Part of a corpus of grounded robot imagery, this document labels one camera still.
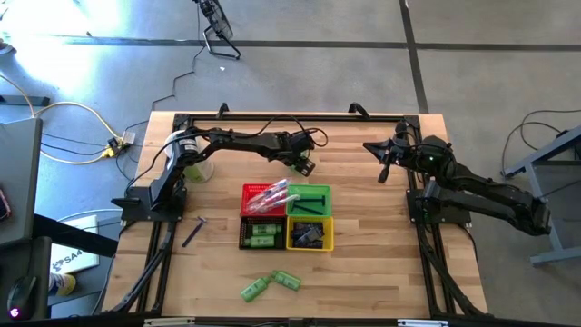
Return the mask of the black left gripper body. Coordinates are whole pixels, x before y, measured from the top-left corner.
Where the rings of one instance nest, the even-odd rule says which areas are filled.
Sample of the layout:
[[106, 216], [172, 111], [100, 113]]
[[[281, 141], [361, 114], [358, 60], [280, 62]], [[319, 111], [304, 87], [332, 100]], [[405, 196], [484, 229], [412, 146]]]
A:
[[314, 149], [314, 141], [310, 132], [287, 132], [278, 136], [281, 149], [276, 159], [284, 164], [306, 164], [310, 161], [310, 151]]

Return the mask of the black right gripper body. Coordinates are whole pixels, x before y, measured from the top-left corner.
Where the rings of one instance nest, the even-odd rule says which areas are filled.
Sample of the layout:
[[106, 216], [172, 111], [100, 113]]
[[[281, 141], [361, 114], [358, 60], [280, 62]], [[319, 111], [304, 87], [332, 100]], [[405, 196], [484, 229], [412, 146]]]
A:
[[454, 154], [450, 146], [434, 135], [419, 144], [410, 144], [408, 140], [402, 138], [391, 140], [393, 145], [389, 153], [392, 162], [381, 163], [383, 168], [379, 173], [379, 183], [387, 181], [391, 165], [433, 177], [444, 175], [454, 167]]

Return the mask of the green plastic basket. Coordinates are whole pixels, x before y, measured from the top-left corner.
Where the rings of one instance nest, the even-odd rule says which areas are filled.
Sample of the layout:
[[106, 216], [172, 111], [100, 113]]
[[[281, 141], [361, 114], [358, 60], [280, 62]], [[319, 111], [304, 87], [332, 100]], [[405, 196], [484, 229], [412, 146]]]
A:
[[[331, 188], [326, 184], [290, 184], [288, 186], [288, 195], [297, 194], [300, 198], [315, 198], [315, 197], [326, 197], [326, 205], [322, 206], [319, 203], [296, 203], [295, 201], [288, 202], [286, 204], [286, 214], [289, 216], [307, 216], [307, 217], [329, 217], [332, 216], [332, 193]], [[300, 205], [308, 207], [320, 212], [323, 215], [315, 215], [306, 213], [303, 211], [291, 211], [291, 207], [294, 205]]]

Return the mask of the red plastic basket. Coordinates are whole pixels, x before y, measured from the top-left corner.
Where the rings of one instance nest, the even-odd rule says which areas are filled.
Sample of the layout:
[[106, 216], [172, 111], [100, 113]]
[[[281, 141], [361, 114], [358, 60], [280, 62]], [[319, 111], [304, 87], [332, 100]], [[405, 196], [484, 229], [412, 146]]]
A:
[[269, 187], [267, 183], [246, 183], [242, 186], [241, 190], [241, 212], [240, 217], [251, 217], [251, 216], [273, 216], [273, 217], [284, 217], [286, 215], [285, 205], [281, 205], [264, 213], [251, 213], [247, 209], [247, 204], [249, 200], [266, 190]]

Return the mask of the yellow plastic basket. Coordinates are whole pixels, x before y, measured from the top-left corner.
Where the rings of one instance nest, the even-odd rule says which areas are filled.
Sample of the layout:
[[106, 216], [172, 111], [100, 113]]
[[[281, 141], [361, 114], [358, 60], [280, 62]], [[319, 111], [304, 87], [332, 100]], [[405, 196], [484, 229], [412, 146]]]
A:
[[[324, 235], [321, 237], [323, 241], [322, 249], [300, 249], [293, 247], [293, 240], [291, 239], [291, 231], [294, 230], [295, 223], [322, 223]], [[306, 252], [332, 252], [334, 249], [334, 224], [332, 217], [307, 217], [307, 216], [289, 216], [287, 219], [287, 240], [286, 249], [291, 251], [306, 251]]]

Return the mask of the black plastic basket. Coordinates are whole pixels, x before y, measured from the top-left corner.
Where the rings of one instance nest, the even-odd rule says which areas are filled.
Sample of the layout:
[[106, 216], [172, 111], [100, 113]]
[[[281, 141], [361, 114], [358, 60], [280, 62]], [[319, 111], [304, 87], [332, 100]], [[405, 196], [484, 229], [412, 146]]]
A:
[[[253, 216], [253, 217], [242, 217], [241, 218], [241, 229], [239, 236], [239, 248], [241, 250], [279, 250], [282, 251], [286, 248], [287, 240], [287, 226], [285, 217], [273, 217], [273, 216]], [[275, 246], [273, 248], [250, 248], [245, 247], [242, 243], [245, 239], [251, 238], [252, 231], [251, 227], [254, 224], [280, 224], [282, 226], [282, 232], [273, 235], [275, 238]]]

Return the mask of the green wipes canister white lid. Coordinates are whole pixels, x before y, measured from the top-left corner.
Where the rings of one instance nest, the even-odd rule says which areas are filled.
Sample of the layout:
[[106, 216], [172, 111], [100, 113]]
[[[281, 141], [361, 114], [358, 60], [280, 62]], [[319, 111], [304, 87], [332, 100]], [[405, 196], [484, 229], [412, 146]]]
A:
[[[173, 150], [170, 142], [179, 136], [182, 133], [182, 130], [175, 131], [169, 134], [165, 140], [165, 144], [167, 147], [164, 149], [166, 156], [169, 159], [169, 162], [166, 164], [167, 167], [170, 167], [170, 164], [173, 160]], [[187, 166], [183, 170], [184, 176], [193, 183], [205, 183], [208, 182], [213, 175], [214, 172], [214, 165], [213, 162], [210, 160], [205, 160], [199, 163], [196, 163], [193, 166]]]

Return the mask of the black floor fan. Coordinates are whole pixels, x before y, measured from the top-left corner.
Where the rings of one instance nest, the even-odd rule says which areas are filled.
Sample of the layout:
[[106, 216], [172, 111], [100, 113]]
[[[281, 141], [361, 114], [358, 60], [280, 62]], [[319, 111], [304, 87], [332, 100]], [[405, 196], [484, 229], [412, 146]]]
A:
[[[233, 37], [233, 31], [231, 29], [231, 24], [223, 11], [222, 5], [219, 0], [193, 0], [197, 8], [200, 10], [201, 14], [208, 20], [209, 26], [203, 30], [203, 41], [205, 47], [211, 55], [219, 56], [223, 58], [229, 58], [234, 60], [239, 60], [241, 58], [241, 52], [238, 48], [231, 42]], [[215, 36], [219, 41], [223, 41], [228, 45], [234, 54], [226, 54], [215, 52], [212, 49], [210, 43], [210, 38], [208, 33], [213, 31]]]

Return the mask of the black rig crossbar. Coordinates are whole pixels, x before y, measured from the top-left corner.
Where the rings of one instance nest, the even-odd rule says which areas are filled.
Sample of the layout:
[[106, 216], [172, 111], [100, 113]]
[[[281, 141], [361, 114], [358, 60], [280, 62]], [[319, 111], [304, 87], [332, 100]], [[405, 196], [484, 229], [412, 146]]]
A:
[[581, 327], [501, 319], [491, 316], [439, 314], [431, 318], [256, 318], [161, 317], [105, 313], [36, 321], [0, 322], [0, 327]]

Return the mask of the white printed box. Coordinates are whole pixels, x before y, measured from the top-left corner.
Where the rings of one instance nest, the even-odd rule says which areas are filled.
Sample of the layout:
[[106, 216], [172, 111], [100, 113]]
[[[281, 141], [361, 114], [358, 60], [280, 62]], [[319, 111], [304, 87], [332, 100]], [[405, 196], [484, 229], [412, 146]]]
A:
[[[64, 221], [64, 224], [84, 230], [89, 233], [98, 233], [98, 221], [96, 215], [77, 217]], [[97, 254], [87, 253], [83, 250], [53, 243], [51, 248], [50, 272], [57, 274], [72, 274], [82, 270], [93, 268], [100, 263]]]

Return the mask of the yellow and blue pouch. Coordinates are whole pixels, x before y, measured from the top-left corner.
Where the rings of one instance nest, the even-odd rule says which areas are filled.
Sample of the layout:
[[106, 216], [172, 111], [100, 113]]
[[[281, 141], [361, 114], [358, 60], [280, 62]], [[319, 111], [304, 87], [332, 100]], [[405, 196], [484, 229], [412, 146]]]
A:
[[76, 279], [71, 274], [60, 274], [53, 272], [49, 274], [49, 295], [67, 296], [73, 292], [75, 286]]

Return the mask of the black floor bar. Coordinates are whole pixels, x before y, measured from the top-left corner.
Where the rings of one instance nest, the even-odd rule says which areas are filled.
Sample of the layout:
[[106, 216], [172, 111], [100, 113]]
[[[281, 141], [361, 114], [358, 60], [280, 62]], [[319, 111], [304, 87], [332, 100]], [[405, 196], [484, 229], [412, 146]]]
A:
[[0, 95], [0, 104], [21, 105], [21, 106], [47, 106], [50, 104], [49, 97], [29, 96], [25, 98], [22, 95]]

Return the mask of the grey desk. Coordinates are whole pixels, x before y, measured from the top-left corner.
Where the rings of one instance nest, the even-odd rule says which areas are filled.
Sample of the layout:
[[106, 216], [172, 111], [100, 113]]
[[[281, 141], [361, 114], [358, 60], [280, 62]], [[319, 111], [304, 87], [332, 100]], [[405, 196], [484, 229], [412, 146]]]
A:
[[0, 124], [0, 190], [11, 214], [0, 220], [0, 246], [32, 237], [43, 122]]

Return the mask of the red-edged phone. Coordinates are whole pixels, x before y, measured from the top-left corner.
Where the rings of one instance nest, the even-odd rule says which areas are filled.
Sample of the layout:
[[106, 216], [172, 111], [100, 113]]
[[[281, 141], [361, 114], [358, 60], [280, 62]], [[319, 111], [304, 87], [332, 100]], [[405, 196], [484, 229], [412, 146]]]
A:
[[5, 193], [0, 188], [0, 222], [9, 218], [11, 216], [11, 214], [12, 214], [12, 210], [11, 210], [11, 207], [9, 205], [9, 202], [7, 201]]

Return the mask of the black aluminium table frame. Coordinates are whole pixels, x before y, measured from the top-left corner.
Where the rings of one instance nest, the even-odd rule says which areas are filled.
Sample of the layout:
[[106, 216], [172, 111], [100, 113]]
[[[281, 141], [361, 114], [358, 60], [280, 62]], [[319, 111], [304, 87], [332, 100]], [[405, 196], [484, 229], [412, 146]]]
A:
[[[188, 185], [188, 199], [178, 223], [162, 305], [163, 316], [256, 318], [427, 318], [453, 307], [438, 276], [424, 277], [416, 227], [409, 220], [409, 176], [391, 169], [378, 182], [378, 161], [366, 142], [393, 135], [397, 116], [355, 114], [294, 115], [271, 120], [263, 114], [229, 114], [218, 120], [198, 113], [203, 129], [220, 127], [252, 134], [258, 130], [316, 129], [320, 149], [309, 177], [257, 154], [219, 151], [206, 183]], [[246, 183], [326, 184], [332, 193], [332, 252], [241, 250], [241, 190]], [[198, 224], [207, 223], [182, 248]], [[271, 278], [284, 271], [301, 279], [298, 291]], [[261, 277], [268, 288], [252, 302], [241, 291]]]

